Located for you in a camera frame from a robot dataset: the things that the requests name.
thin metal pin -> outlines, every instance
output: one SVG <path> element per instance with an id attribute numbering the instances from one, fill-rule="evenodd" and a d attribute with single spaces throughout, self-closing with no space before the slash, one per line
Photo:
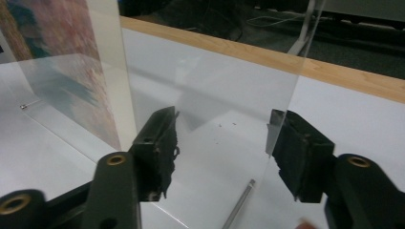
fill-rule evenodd
<path id="1" fill-rule="evenodd" d="M 223 229 L 228 229 L 232 224 L 233 220 L 238 215 L 239 211 L 241 210 L 242 206 L 244 205 L 247 196 L 249 195 L 250 191 L 252 190 L 256 181 L 251 179 L 250 182 L 247 184 L 245 191 L 242 193 L 241 197 L 239 198 L 238 202 L 236 203 L 235 207 L 233 208 L 232 212 L 230 213 L 228 219 L 226 220 Z"/>
<path id="2" fill-rule="evenodd" d="M 20 108 L 21 108 L 21 110 L 26 110 L 29 106 L 31 106 L 32 104 L 37 103 L 39 101 L 41 101 L 41 99 L 35 100 L 34 102 L 31 102 L 29 104 L 23 104 L 20 106 Z"/>

clear acrylic sheet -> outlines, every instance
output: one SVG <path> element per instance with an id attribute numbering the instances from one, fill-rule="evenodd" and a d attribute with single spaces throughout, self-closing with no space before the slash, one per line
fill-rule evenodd
<path id="1" fill-rule="evenodd" d="M 55 198 L 135 136 L 117 3 L 0 1 L 0 29 L 0 193 Z"/>
<path id="2" fill-rule="evenodd" d="M 302 54 L 319 12 L 309 18 Z M 165 217 L 161 224 L 147 220 L 146 227 L 222 228 L 252 179 L 253 191 L 232 228 L 294 228 L 299 218 L 324 225 L 322 205 L 294 205 L 266 154 L 271 110 L 288 108 L 303 58 L 287 73 L 137 31 L 124 30 L 124 37 L 137 126 L 167 106 L 180 112 L 181 154 L 168 198 L 142 204 Z"/>

cable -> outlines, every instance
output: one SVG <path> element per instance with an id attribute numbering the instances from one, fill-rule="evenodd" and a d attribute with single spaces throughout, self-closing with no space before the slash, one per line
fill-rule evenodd
<path id="1" fill-rule="evenodd" d="M 293 18 L 289 18 L 289 19 L 283 19 L 283 18 L 272 17 L 272 16 L 258 16 L 258 17 L 254 17 L 254 18 L 251 18 L 251 19 L 247 19 L 246 23 L 249 26 L 253 26 L 253 27 L 270 27 L 270 26 L 274 26 L 274 25 L 277 25 L 277 24 L 281 24 L 283 22 L 287 22 L 287 21 L 301 21 L 301 20 L 295 20 L 295 19 L 300 18 L 300 17 L 302 18 L 304 16 L 300 15 L 300 16 L 296 16 L 296 17 L 293 17 Z M 270 24 L 266 24 L 266 25 L 259 25 L 259 24 L 252 23 L 252 21 L 256 21 L 256 20 L 259 20 L 259 19 L 268 19 L 268 18 L 279 20 L 279 21 L 274 22 L 274 23 L 270 23 Z"/>

white table surface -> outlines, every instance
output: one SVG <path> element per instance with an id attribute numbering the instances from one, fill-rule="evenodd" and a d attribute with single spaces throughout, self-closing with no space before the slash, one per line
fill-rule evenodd
<path id="1" fill-rule="evenodd" d="M 244 131 L 244 125 L 246 125 L 249 130 L 264 133 L 266 126 L 259 125 L 258 120 L 268 121 L 266 112 L 272 107 L 282 108 L 284 103 L 277 105 L 276 101 L 262 110 L 260 106 L 253 106 L 252 108 L 256 110 L 253 110 L 254 115 L 252 115 L 245 110 L 240 112 L 238 109 L 241 106 L 238 103 L 230 103 L 235 108 L 234 111 L 224 111 L 221 106 L 217 106 L 218 104 L 204 100 L 206 94 L 203 96 L 188 94 L 193 98 L 191 101 L 199 99 L 201 103 L 205 102 L 209 107 L 215 107 L 214 110 L 211 110 L 215 113 L 208 111 L 203 114 L 203 117 L 210 117 L 208 120 L 193 119 L 193 116 L 199 114 L 196 112 L 198 107 L 194 107 L 192 102 L 187 101 L 189 97 L 181 98 L 184 91 L 190 90 L 188 86 L 192 86 L 193 90 L 198 90 L 202 83 L 210 87 L 209 95 L 223 93 L 220 88 L 215 88 L 217 83 L 223 83 L 221 80 L 218 81 L 219 77 L 235 73 L 235 69 L 237 73 L 241 72 L 241 75 L 252 73 L 246 68 L 238 69 L 238 66 L 245 63 L 142 33 L 127 30 L 123 30 L 123 32 L 131 87 L 138 89 L 133 91 L 136 114 L 140 114 L 137 116 L 137 124 L 144 123 L 151 112 L 166 105 L 181 105 L 183 108 L 189 108 L 186 111 L 190 114 L 189 117 L 183 116 L 179 119 L 180 139 L 187 139 L 187 141 L 180 142 L 182 152 L 176 160 L 177 169 L 173 175 L 168 199 L 159 203 L 142 204 L 144 228 L 221 227 L 227 214 L 231 211 L 229 207 L 237 201 L 247 185 L 248 179 L 252 176 L 258 179 L 259 186 L 254 189 L 242 214 L 236 219 L 235 228 L 294 228 L 301 217 L 309 219 L 319 228 L 327 228 L 323 205 L 294 202 L 287 187 L 277 175 L 278 168 L 274 161 L 267 162 L 266 156 L 262 155 L 264 153 L 262 147 L 265 145 L 262 141 L 266 140 L 266 136 Z M 218 67 L 216 72 L 210 72 L 211 75 L 216 75 L 215 78 L 211 78 L 212 84 L 210 84 L 210 78 L 207 79 L 207 82 L 187 81 L 186 78 L 190 77 L 187 74 L 191 69 L 196 68 L 199 61 L 196 56 L 208 54 L 209 58 L 203 61 L 203 65 L 199 65 L 199 72 L 194 72 L 193 75 L 204 73 L 212 67 Z M 184 58 L 180 59 L 182 60 L 180 63 L 183 68 L 167 69 L 170 67 L 168 61 L 173 62 L 174 58 L 182 55 Z M 224 63 L 234 69 L 222 68 Z M 267 73 L 279 73 L 253 64 L 250 67 L 255 71 L 255 75 L 259 75 L 256 79 L 261 77 L 261 73 L 265 73 L 264 76 L 268 75 Z M 7 65 L 0 65 L 0 76 L 3 81 L 6 80 L 4 75 L 8 73 L 5 72 L 6 68 Z M 143 74 L 146 70 L 155 73 L 155 78 L 144 77 Z M 177 84 L 156 82 L 155 79 L 162 77 L 164 79 L 168 73 L 176 76 L 175 79 L 179 80 L 176 81 Z M 277 82 L 279 85 L 287 85 L 294 80 L 286 75 L 284 79 L 281 81 L 279 79 Z M 244 81 L 241 77 L 237 81 L 226 83 L 242 84 L 239 85 L 242 87 Z M 245 82 L 245 85 L 250 83 L 258 85 L 257 82 L 252 81 Z M 258 87 L 257 90 L 251 90 L 242 99 L 248 99 L 249 96 L 255 98 L 255 95 L 252 94 L 255 91 L 259 95 L 267 91 L 271 94 L 271 90 L 267 90 L 267 86 L 265 84 L 262 89 Z M 0 129 L 2 130 L 0 135 L 2 145 L 0 148 L 0 196 L 12 190 L 36 188 L 44 190 L 48 198 L 53 198 L 91 179 L 95 169 L 93 160 L 100 155 L 89 159 L 89 155 L 83 154 L 85 148 L 84 150 L 74 149 L 60 137 L 51 134 L 43 126 L 24 115 L 4 83 L 1 84 L 0 93 Z M 234 94 L 226 99 L 236 102 L 239 98 L 237 94 Z M 374 160 L 400 190 L 405 190 L 405 180 L 401 177 L 405 172 L 404 104 L 300 77 L 288 108 L 300 114 L 331 139 L 336 144 L 336 155 L 359 154 Z M 187 136 L 204 136 L 204 130 L 208 131 L 214 127 L 220 129 L 220 123 L 222 123 L 221 130 L 211 131 L 212 138 L 203 140 L 204 145 L 197 138 Z M 229 133 L 229 130 L 233 130 L 232 135 L 227 136 L 226 133 Z M 231 145 L 230 143 L 234 143 L 236 151 L 250 155 L 234 156 L 226 153 L 223 157 L 218 157 L 218 160 L 206 161 L 204 156 L 195 153 L 203 148 L 226 152 L 229 151 L 226 147 Z M 195 147 L 195 152 L 190 150 L 191 146 Z M 250 164 L 246 167 L 247 161 L 258 164 Z M 224 168 L 226 162 L 228 162 L 228 168 Z M 238 172 L 237 175 L 227 173 L 227 171 L 233 172 L 237 168 L 247 170 Z M 210 196 L 212 190 L 220 193 L 217 196 Z"/>

metal rod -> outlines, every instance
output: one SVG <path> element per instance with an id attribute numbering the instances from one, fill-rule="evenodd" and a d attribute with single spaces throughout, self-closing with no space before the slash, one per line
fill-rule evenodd
<path id="1" fill-rule="evenodd" d="M 247 196 L 249 195 L 250 191 L 252 190 L 254 183 L 256 181 L 251 179 L 250 182 L 247 184 L 245 191 L 242 193 L 241 197 L 239 198 L 238 202 L 236 203 L 235 207 L 233 208 L 232 212 L 230 213 L 228 219 L 226 220 L 223 229 L 228 229 L 232 224 L 233 220 L 238 215 L 239 211 L 241 210 L 242 206 L 244 205 Z"/>

